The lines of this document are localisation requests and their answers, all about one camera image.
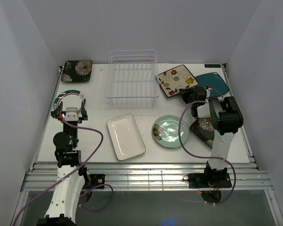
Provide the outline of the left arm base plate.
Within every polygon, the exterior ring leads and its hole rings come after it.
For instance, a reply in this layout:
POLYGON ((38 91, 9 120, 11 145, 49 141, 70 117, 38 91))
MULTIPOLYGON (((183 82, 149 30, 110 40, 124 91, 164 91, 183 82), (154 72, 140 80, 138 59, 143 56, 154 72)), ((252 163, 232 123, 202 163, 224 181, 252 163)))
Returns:
POLYGON ((87 181, 85 182, 83 189, 90 189, 98 185, 105 183, 105 174, 88 174, 87 181))

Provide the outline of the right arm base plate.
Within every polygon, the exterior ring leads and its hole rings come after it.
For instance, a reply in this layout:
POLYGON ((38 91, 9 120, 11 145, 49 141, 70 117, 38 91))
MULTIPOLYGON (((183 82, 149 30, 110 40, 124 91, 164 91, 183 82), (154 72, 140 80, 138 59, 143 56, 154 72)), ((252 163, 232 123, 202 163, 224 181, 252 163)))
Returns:
POLYGON ((229 174, 225 179, 206 178, 204 173, 189 173, 183 176, 183 181, 188 182, 189 188, 231 188, 232 183, 229 174))

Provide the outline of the teal square plate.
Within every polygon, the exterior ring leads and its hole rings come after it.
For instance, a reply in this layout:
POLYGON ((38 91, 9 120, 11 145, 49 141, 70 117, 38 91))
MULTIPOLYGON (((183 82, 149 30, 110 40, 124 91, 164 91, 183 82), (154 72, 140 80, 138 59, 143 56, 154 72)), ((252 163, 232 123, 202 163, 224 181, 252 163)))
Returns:
POLYGON ((217 72, 196 76, 196 81, 199 83, 200 87, 213 87, 214 90, 210 91, 210 94, 207 95, 207 98, 219 97, 220 95, 225 95, 229 92, 227 84, 217 72))

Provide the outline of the cream square flower plate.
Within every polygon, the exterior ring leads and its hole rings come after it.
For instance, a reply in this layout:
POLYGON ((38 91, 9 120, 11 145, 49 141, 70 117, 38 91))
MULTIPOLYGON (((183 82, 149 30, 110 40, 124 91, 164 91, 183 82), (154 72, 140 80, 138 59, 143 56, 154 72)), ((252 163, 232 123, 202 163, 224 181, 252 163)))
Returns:
POLYGON ((157 79, 167 98, 179 95, 180 89, 194 88, 199 85, 185 65, 179 65, 160 73, 157 79))

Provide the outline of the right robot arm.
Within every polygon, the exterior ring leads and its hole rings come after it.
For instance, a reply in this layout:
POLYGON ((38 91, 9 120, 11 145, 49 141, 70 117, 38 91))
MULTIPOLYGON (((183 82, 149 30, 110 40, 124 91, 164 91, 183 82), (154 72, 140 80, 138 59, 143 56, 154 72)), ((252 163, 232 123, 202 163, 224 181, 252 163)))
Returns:
POLYGON ((190 188, 231 188, 230 176, 227 172, 227 161, 231 141, 243 125, 243 116, 233 96, 208 98, 214 90, 212 86, 179 89, 180 96, 191 109, 191 115, 197 119, 209 118, 214 132, 211 155, 196 156, 207 159, 202 173, 190 173, 186 181, 190 188))

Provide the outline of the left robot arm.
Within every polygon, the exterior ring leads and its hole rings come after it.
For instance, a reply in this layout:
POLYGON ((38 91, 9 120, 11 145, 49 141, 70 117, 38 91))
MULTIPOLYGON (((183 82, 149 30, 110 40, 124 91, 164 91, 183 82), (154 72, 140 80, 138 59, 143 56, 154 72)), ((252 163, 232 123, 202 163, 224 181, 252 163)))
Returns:
POLYGON ((88 120, 84 103, 81 107, 67 107, 63 110, 61 103, 51 116, 59 121, 66 120, 63 131, 57 133, 53 138, 56 148, 55 157, 58 161, 58 178, 54 187, 54 193, 45 213, 44 218, 37 221, 38 226, 74 226, 75 214, 82 188, 86 188, 91 177, 87 174, 87 168, 81 165, 81 151, 76 150, 79 142, 77 138, 77 126, 82 121, 88 120))

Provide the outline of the mint green round flower plate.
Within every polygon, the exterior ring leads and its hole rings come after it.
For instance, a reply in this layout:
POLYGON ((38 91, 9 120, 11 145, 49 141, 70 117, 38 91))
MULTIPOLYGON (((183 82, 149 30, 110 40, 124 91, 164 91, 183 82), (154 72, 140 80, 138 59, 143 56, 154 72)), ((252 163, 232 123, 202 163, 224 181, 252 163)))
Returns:
POLYGON ((152 125, 154 139, 163 147, 178 148, 181 146, 178 134, 180 118, 175 115, 163 115, 152 125))

